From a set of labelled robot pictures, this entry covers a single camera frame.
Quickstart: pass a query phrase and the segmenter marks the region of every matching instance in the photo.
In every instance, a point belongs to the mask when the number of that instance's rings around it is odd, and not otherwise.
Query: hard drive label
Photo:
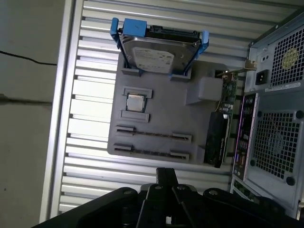
[[[142,47],[134,47],[133,54],[137,68],[156,73],[170,73],[173,54]]]

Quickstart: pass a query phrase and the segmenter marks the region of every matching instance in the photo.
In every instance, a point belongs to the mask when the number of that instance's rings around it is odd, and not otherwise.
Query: metal vent grille
[[[285,172],[292,173],[299,128],[293,113],[264,113],[257,123],[256,166],[281,179]]]
[[[278,42],[272,66],[272,86],[299,81],[304,74],[304,29]]]

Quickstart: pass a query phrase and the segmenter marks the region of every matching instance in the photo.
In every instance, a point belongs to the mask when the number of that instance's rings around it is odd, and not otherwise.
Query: power socket
[[[263,70],[256,74],[256,85],[267,83],[269,70]]]

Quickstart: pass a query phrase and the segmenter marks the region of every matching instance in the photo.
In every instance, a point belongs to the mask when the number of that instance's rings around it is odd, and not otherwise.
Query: yellow sticker
[[[282,68],[288,70],[292,68],[296,61],[298,61],[299,52],[296,48],[289,49],[283,57]]]

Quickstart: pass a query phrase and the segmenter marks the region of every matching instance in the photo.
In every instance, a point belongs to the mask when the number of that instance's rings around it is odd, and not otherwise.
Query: circuit board
[[[227,144],[231,139],[231,124],[233,119],[233,108],[237,97],[237,84],[238,84],[238,74],[230,74],[219,76],[223,79],[223,90],[222,90],[222,98],[218,104],[216,112],[223,113],[224,118],[228,119],[226,137],[225,137],[225,149],[223,162],[225,162],[227,157]]]

